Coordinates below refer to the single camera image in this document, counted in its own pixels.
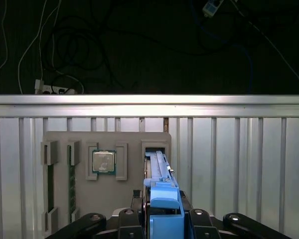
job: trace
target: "aluminum rail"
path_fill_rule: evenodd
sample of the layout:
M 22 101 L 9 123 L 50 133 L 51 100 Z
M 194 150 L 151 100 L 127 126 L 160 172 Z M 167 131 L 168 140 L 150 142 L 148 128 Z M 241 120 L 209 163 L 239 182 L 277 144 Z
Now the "aluminum rail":
M 299 96 L 0 96 L 0 117 L 299 118 Z

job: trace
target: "cpu chip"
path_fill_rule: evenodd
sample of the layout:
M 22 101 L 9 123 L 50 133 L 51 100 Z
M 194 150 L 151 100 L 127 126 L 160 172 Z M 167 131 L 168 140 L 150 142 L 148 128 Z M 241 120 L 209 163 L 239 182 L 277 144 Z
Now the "cpu chip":
M 115 173 L 115 152 L 108 150 L 93 150 L 93 172 Z

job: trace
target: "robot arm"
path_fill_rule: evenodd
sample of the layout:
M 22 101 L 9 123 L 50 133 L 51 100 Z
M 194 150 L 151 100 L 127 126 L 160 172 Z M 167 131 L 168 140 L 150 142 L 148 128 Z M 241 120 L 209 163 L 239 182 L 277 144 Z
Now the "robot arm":
M 220 221 L 203 209 L 194 209 L 178 187 L 166 156 L 147 152 L 143 190 L 134 190 L 130 208 L 111 218 L 87 214 L 48 239 L 289 239 L 242 214 Z

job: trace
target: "black wall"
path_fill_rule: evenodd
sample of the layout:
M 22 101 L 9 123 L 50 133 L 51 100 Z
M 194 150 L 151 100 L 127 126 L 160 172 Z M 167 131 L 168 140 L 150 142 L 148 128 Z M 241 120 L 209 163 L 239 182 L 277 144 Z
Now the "black wall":
M 222 5 L 220 12 L 203 25 L 223 39 L 229 38 L 234 29 L 232 23 L 235 9 L 229 2 Z M 204 1 L 195 2 L 200 8 Z M 273 11 L 295 6 L 294 0 L 242 1 L 253 11 Z M 0 94 L 19 94 L 17 82 L 17 64 L 21 55 L 33 40 L 38 31 L 43 0 L 7 0 L 5 30 L 9 48 L 7 64 L 0 70 Z M 44 20 L 56 7 L 56 0 L 49 0 Z M 101 21 L 109 8 L 108 0 L 94 0 L 93 12 Z M 4 1 L 0 0 L 0 21 L 4 9 Z M 77 15 L 93 22 L 90 16 L 89 0 L 64 0 L 59 18 Z M 280 49 L 285 58 L 299 74 L 299 14 L 294 24 L 290 14 L 280 14 L 277 21 L 281 27 L 269 30 L 268 37 Z M 54 15 L 48 21 L 43 32 L 42 46 L 46 43 L 53 27 Z M 236 16 L 236 25 L 246 21 Z M 79 21 L 70 21 L 74 27 L 83 27 Z M 266 19 L 260 22 L 266 27 Z M 200 53 L 203 49 L 197 43 L 197 25 L 191 15 L 188 0 L 131 0 L 114 9 L 109 18 L 111 28 L 141 33 L 159 40 L 164 45 L 185 52 Z M 237 42 L 257 42 L 259 35 L 249 30 L 247 23 L 241 25 L 237 33 Z M 221 42 L 210 38 L 200 31 L 205 45 L 217 48 Z M 207 56 L 189 56 L 169 50 L 161 44 L 138 36 L 118 34 L 107 31 L 100 36 L 104 50 L 108 56 L 115 79 L 123 85 L 109 85 L 110 76 L 105 66 L 97 71 L 85 71 L 75 67 L 66 67 L 63 72 L 80 79 L 88 93 L 162 93 L 162 94 L 299 94 L 299 82 L 278 53 L 268 42 L 260 38 L 258 46 L 247 47 L 254 63 L 254 77 L 251 91 L 248 91 L 250 80 L 249 61 L 243 51 L 237 47 L 225 47 L 224 50 Z M 90 46 L 90 58 L 86 66 L 95 65 L 99 50 L 96 45 Z M 86 48 L 79 50 L 85 54 Z M 0 28 L 0 64 L 4 60 L 4 43 Z M 30 48 L 21 64 L 21 85 L 25 94 L 34 93 L 34 81 L 40 78 L 38 41 Z M 43 79 L 50 84 L 58 74 L 44 70 Z M 66 78 L 56 85 L 72 86 L 73 82 Z

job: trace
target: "corrugated metal wall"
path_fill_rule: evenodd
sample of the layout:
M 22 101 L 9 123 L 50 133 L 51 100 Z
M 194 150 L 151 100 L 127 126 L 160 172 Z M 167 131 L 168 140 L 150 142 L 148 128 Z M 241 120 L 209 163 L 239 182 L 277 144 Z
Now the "corrugated metal wall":
M 0 239 L 41 238 L 40 142 L 59 131 L 167 131 L 194 207 L 299 238 L 299 118 L 0 118 Z

